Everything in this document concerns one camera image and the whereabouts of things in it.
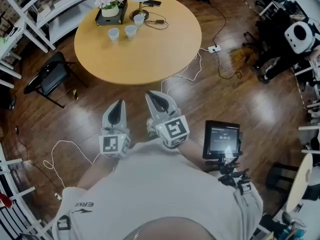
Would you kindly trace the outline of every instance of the person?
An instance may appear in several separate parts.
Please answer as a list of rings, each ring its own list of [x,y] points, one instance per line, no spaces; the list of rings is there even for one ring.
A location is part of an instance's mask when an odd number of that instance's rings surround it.
[[[208,173],[202,146],[165,147],[147,121],[149,141],[122,159],[100,155],[77,187],[62,192],[55,240],[249,240],[263,212],[248,196]]]
[[[308,17],[291,15],[290,18],[294,21],[309,22]],[[274,45],[264,52],[260,58],[251,67],[254,72],[260,72],[262,66],[267,63],[270,59],[280,57],[279,60],[273,67],[268,69],[265,74],[259,75],[258,80],[264,84],[268,84],[271,79],[279,75],[280,73],[290,69],[292,66],[302,60],[314,61],[320,55],[320,39],[315,39],[312,47],[301,54],[296,54],[290,47],[288,41],[283,37],[278,41],[278,45]]]

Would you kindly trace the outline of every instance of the electrical outlet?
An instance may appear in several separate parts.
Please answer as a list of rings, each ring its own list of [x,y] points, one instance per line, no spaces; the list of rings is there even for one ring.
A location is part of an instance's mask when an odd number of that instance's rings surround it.
[[[217,46],[214,45],[214,46],[208,47],[208,50],[209,50],[209,53],[213,54],[213,53],[217,53],[217,52],[221,51],[221,48],[219,45],[217,45]]]

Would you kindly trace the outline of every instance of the wooden floor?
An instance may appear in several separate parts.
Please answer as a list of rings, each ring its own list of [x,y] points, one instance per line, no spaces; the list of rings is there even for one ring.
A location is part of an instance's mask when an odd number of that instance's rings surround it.
[[[208,4],[195,0],[178,0],[186,5],[198,19],[202,30],[201,47],[212,46],[212,38],[224,24],[223,17]],[[253,5],[255,0],[246,0]],[[298,126],[304,124],[305,111],[290,71],[284,72],[270,84],[260,83],[250,71],[257,58],[256,51],[242,48],[243,33],[257,33],[255,22],[258,15],[241,0],[211,0],[227,18],[225,28],[216,37],[220,51],[220,71],[225,77],[235,71],[242,72],[242,78],[221,79],[218,75],[216,55],[200,51],[202,71],[194,82],[185,79],[171,79],[164,82],[164,90],[177,102],[190,128],[191,137],[203,143],[205,120],[227,121],[240,124],[243,132],[240,159],[241,168],[249,168],[263,201],[264,210],[272,214],[279,206],[277,192],[265,188],[264,181],[268,169],[274,161],[297,165],[302,159],[301,145],[297,140]],[[77,61],[74,49],[74,34],[57,45],[67,61]],[[76,80],[66,82],[52,94],[57,99],[70,87],[78,91],[79,100],[72,94],[59,102],[66,105],[61,109],[36,93],[24,95],[24,87],[40,69],[41,65],[54,53],[44,54],[38,48],[30,48],[22,61],[22,79],[15,81],[12,91],[17,102],[14,111],[3,115],[5,138],[2,142],[9,159],[23,157],[23,167],[15,167],[15,178],[21,189],[35,186],[36,194],[29,196],[34,208],[42,218],[51,218],[59,208],[54,197],[52,184],[33,166],[26,162],[26,152],[17,142],[15,126],[19,126],[20,139],[28,146],[29,161],[39,166],[63,190],[62,184],[52,170],[43,166],[43,160],[51,161],[51,150],[59,140],[77,143],[83,152],[93,160],[99,153],[98,136],[101,134],[102,115],[107,107],[117,99],[124,99],[134,142],[146,140],[146,119],[149,110],[144,93],[160,90],[160,83],[143,86],[122,86],[103,82],[90,75],[79,63],[74,70],[88,83],[84,88]],[[251,55],[245,63],[245,57]],[[193,78],[199,70],[199,58],[195,59],[185,72]],[[69,143],[60,143],[54,153],[55,167],[66,186],[75,186],[90,164]]]

